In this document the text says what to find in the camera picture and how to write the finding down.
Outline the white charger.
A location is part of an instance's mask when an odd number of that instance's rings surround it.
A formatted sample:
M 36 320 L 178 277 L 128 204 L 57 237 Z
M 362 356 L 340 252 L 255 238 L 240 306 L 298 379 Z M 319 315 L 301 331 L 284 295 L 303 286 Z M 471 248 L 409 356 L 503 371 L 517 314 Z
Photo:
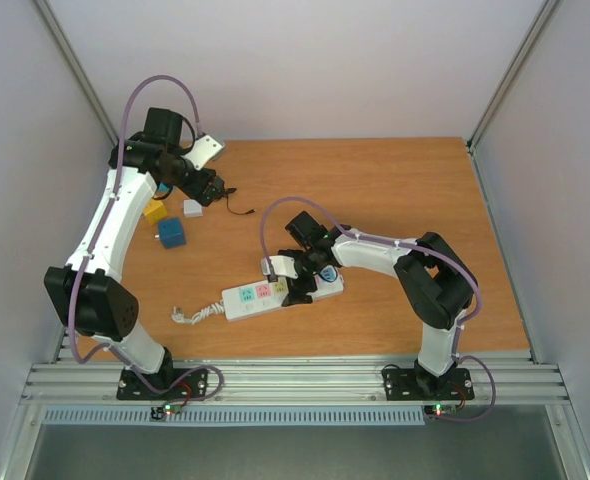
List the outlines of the white charger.
M 199 218 L 204 214 L 204 207 L 196 200 L 184 200 L 181 211 L 185 218 Z

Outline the yellow cube adapter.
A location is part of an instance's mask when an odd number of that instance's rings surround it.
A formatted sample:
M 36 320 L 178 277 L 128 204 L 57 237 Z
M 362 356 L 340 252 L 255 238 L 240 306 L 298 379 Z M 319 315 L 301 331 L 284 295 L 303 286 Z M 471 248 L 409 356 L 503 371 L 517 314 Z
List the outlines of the yellow cube adapter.
M 153 226 L 168 217 L 168 210 L 162 200 L 151 199 L 142 212 L 145 221 Z

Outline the dark blue cube adapter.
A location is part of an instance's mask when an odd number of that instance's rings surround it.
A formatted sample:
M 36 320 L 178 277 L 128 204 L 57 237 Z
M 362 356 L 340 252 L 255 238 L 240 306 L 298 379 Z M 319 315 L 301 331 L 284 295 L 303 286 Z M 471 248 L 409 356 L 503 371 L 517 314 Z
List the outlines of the dark blue cube adapter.
M 160 220 L 157 223 L 156 238 L 165 249 L 173 249 L 186 244 L 183 224 L 178 217 Z

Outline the white power strip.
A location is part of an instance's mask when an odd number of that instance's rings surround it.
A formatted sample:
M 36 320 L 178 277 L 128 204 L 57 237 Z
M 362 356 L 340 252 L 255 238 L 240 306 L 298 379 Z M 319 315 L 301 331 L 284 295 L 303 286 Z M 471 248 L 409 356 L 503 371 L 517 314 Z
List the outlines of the white power strip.
M 283 309 L 282 303 L 289 293 L 286 277 L 277 282 L 261 280 L 222 291 L 224 315 L 229 322 L 263 315 Z M 313 301 L 321 300 L 344 291 L 343 277 L 334 267 L 326 267 L 314 277 L 316 289 L 308 295 Z

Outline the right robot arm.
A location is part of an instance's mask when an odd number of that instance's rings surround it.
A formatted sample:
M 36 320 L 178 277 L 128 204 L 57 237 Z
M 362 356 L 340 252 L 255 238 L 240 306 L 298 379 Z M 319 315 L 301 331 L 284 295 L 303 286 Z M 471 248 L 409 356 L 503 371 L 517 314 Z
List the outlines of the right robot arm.
M 342 224 L 327 229 L 306 211 L 291 220 L 286 230 L 298 247 L 263 260 L 267 278 L 287 279 L 286 306 L 310 303 L 315 278 L 327 267 L 361 268 L 395 277 L 423 323 L 414 362 L 417 387 L 432 397 L 450 387 L 466 311 L 479 285 L 439 234 L 393 239 Z

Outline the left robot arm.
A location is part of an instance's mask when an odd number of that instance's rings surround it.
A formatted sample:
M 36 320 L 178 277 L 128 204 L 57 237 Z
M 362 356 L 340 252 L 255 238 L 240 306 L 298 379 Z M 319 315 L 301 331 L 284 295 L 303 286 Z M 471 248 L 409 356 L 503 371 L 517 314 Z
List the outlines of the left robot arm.
M 154 398 L 170 395 L 177 377 L 169 350 L 139 319 L 139 303 L 121 283 L 125 256 L 140 216 L 160 185 L 176 188 L 203 207 L 226 194 L 208 167 L 223 142 L 190 124 L 190 146 L 181 144 L 187 119 L 149 109 L 144 128 L 112 150 L 106 185 L 82 240 L 62 267 L 49 268 L 44 285 L 69 337 L 93 338 L 134 373 Z

